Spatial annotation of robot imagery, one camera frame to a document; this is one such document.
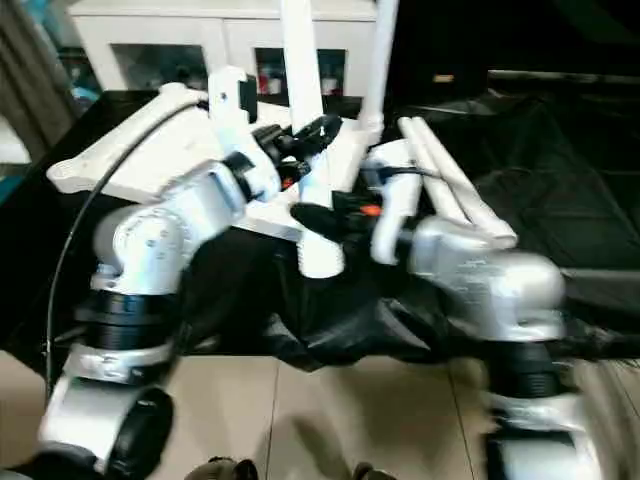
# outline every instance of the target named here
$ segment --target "white pole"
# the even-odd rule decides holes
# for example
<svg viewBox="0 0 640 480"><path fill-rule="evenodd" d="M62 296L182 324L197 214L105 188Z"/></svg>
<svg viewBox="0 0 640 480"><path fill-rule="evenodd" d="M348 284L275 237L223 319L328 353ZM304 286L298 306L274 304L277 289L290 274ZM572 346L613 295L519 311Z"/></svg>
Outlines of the white pole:
<svg viewBox="0 0 640 480"><path fill-rule="evenodd" d="M402 135L406 138L409 149L413 153L418 166L429 172L437 173L438 168L422 144L411 119L402 117L398 120L398 126L400 127ZM445 182L425 176L424 186L439 216L461 223L469 223L460 205L458 205L458 201L454 197L453 192Z"/></svg>
<svg viewBox="0 0 640 480"><path fill-rule="evenodd" d="M471 180L465 175L440 139L420 117L413 119L415 132L429 152L436 170L445 179L460 188L452 187L453 194L471 223L489 233L503 248L514 247L518 236L511 226L500 219L493 209L480 197Z"/></svg>
<svg viewBox="0 0 640 480"><path fill-rule="evenodd" d="M350 192L355 183L360 162L364 158L367 147L380 141L384 128L384 97L387 88L389 60L393 47L393 38L398 15L399 0L379 0L376 18L376 30L371 47L371 70L368 72L369 83L362 100L362 108L358 116L358 145L349 161L345 176L341 179L339 189Z"/></svg>
<svg viewBox="0 0 640 480"><path fill-rule="evenodd" d="M322 90L310 0L280 0L291 126L297 132L320 117ZM309 159L312 171L299 182L300 201L331 208L331 178L326 150ZM330 278L344 268L337 245L304 229L298 242L298 266L308 278Z"/></svg>

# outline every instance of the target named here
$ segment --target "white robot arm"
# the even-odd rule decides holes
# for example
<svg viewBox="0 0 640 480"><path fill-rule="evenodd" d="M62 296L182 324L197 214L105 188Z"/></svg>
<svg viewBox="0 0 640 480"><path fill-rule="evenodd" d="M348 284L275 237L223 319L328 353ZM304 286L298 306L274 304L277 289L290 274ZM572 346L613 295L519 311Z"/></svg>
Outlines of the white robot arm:
<svg viewBox="0 0 640 480"><path fill-rule="evenodd" d="M177 357L173 296L197 249L310 169L305 158L338 134L322 116L292 135L250 130L255 84L237 69L210 85L210 115L226 156L174 179L158 198L107 216L95 234L100 261L80 310L82 341L70 350L39 434L39 455L0 478L144 479L159 463L172 423L161 389Z"/></svg>

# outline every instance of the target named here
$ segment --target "white cabinet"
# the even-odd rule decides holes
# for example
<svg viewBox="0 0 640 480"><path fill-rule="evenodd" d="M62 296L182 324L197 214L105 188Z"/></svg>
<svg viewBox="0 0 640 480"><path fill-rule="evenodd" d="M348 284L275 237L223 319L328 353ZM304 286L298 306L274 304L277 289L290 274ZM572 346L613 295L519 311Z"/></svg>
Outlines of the white cabinet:
<svg viewBox="0 0 640 480"><path fill-rule="evenodd" d="M262 93L286 90L278 0L81 0L69 13L104 89L204 87L230 64ZM312 0L312 15L324 93L364 95L373 0Z"/></svg>

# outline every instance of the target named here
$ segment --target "cabinet door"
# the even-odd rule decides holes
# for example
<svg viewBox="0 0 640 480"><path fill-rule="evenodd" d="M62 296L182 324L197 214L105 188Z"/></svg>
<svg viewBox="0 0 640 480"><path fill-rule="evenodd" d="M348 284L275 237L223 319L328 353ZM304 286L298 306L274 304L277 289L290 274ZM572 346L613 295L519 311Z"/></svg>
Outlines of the cabinet door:
<svg viewBox="0 0 640 480"><path fill-rule="evenodd" d="M284 93L279 20L225 20L229 61L258 76L263 93ZM314 22L324 94L363 96L370 64L372 22Z"/></svg>
<svg viewBox="0 0 640 480"><path fill-rule="evenodd" d="M103 89L148 89L182 81L206 89L207 72L227 63L222 20L74 17Z"/></svg>

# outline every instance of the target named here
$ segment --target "red object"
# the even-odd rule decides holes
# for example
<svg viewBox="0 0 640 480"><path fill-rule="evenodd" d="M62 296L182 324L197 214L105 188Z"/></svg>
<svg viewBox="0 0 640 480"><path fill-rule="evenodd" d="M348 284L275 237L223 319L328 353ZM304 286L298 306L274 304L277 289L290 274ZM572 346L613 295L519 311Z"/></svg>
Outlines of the red object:
<svg viewBox="0 0 640 480"><path fill-rule="evenodd" d="M269 77L263 72L258 75L258 90L260 90L260 93L269 93Z"/></svg>
<svg viewBox="0 0 640 480"><path fill-rule="evenodd" d="M363 205L360 207L360 211L368 217L379 217L382 213L379 205Z"/></svg>

